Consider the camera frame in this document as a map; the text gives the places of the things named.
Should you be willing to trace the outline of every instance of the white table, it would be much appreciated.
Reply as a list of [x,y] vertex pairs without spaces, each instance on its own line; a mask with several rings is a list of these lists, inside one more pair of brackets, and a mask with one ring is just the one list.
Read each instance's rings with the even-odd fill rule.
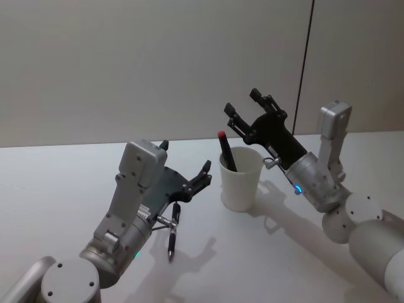
[[[318,152],[319,136],[298,140]],[[109,206],[123,148],[0,150],[1,294],[42,256],[62,260],[84,248]],[[322,215],[294,194],[278,169],[263,170],[250,214],[226,209],[219,151],[217,140],[170,142],[167,165],[190,178],[210,159],[212,184],[182,207],[174,262],[167,262],[167,231],[155,232],[119,283],[102,291],[103,302],[394,302],[346,246],[328,240]],[[344,184],[404,217],[403,154],[404,132],[349,134]]]

